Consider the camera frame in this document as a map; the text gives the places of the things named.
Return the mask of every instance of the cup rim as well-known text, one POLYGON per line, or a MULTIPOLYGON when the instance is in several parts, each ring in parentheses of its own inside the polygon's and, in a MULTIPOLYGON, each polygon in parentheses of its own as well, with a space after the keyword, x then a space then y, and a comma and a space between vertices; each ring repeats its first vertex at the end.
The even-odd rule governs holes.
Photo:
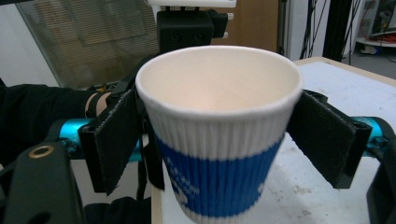
POLYGON ((135 78, 135 86, 140 98, 143 99, 145 104, 151 104, 155 108, 160 108, 168 114, 177 115, 182 118, 195 118, 195 119, 237 119, 239 118, 257 118, 258 116, 262 116, 262 114, 273 114, 278 112, 281 108, 284 108, 285 105, 294 106, 297 103, 297 100, 300 98, 300 95, 303 90, 303 76, 296 64, 294 64, 291 60, 265 49, 255 49, 251 47, 241 47, 241 46, 201 46, 201 47, 190 47, 185 49, 178 49, 171 52, 167 52, 163 55, 157 56, 147 63, 145 63, 137 72, 135 78), (275 102, 259 105, 250 108, 243 109, 235 109, 235 110, 201 110, 201 109, 191 109, 183 106, 172 105, 165 102, 158 102, 152 97, 142 86, 141 77, 143 76, 143 71, 146 67, 150 66, 153 63, 161 60, 162 58, 172 57, 174 55, 182 54, 185 51, 195 51, 202 49, 243 49, 243 50, 251 50, 255 52, 260 52, 264 54, 269 54, 273 57, 278 58, 279 60, 286 63, 291 69, 295 70, 295 74, 298 76, 298 82, 294 89, 290 92, 290 94, 286 96, 282 96, 279 100, 275 102))

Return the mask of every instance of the white paper cup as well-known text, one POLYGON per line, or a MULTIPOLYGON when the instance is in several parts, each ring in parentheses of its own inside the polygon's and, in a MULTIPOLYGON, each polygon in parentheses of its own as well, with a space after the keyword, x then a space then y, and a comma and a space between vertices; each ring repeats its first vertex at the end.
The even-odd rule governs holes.
POLYGON ((237 223, 259 200, 302 91, 290 60, 209 46, 166 53, 136 87, 177 201, 198 223, 237 223))

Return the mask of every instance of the white table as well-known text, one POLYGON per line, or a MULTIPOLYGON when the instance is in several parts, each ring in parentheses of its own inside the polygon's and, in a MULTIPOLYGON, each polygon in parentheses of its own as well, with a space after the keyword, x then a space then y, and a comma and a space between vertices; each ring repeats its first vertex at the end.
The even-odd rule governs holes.
MULTIPOLYGON (((326 95, 329 104, 351 117, 380 117, 396 130, 396 80, 324 58, 296 64, 306 90, 326 95)), ((351 188, 333 189, 287 135, 262 197, 242 223, 369 223, 366 192, 377 167, 377 160, 363 157, 351 188)), ((193 223, 178 206, 163 169, 165 191, 152 187, 152 223, 193 223)))

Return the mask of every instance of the floor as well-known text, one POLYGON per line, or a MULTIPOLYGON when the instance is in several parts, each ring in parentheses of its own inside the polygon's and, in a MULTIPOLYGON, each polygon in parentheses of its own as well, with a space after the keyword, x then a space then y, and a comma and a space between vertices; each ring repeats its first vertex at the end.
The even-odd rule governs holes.
MULTIPOLYGON (((364 46, 358 44, 350 57, 350 65, 370 71, 381 76, 396 79, 396 48, 382 48, 377 53, 361 53, 364 46)), ((342 63, 349 64, 349 56, 342 63)))

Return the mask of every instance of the wall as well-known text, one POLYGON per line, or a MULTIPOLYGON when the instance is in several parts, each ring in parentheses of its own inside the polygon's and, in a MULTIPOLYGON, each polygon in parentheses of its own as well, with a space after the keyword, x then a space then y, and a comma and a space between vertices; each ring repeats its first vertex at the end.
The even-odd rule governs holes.
POLYGON ((58 86, 15 5, 0 6, 0 77, 7 86, 58 86))

